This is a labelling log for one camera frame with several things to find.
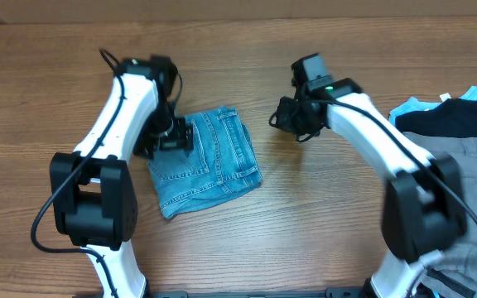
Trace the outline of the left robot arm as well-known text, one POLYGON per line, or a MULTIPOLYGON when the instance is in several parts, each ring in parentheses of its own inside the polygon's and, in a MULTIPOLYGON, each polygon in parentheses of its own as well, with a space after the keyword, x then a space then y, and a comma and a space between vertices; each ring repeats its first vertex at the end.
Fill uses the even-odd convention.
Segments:
POLYGON ((103 297, 148 297, 132 245, 138 208, 128 165, 132 156, 192 151, 194 128, 175 115, 181 76, 170 57, 100 54, 113 71, 111 93, 84 140, 51 159, 52 195, 39 214, 53 208, 56 229, 73 244, 66 252, 88 256, 103 297))

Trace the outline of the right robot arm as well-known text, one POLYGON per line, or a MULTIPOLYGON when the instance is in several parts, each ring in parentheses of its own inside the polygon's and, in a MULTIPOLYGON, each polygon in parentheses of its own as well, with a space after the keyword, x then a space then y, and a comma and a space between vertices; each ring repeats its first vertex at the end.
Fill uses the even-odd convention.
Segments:
POLYGON ((329 128, 349 142, 384 183, 381 232, 388 252, 360 288, 333 288, 329 297, 410 297, 422 274, 466 234, 460 169, 402 135, 349 78, 292 81, 269 124, 306 142, 329 128))

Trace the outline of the light blue denim jeans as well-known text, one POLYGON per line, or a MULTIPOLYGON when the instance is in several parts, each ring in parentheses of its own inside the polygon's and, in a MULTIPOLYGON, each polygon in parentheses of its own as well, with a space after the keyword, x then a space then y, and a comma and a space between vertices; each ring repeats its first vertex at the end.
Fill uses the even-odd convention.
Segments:
POLYGON ((236 108, 192 113, 185 120, 194 129, 194 149, 157 151, 147 162, 165 219, 237 199, 263 181, 236 108))

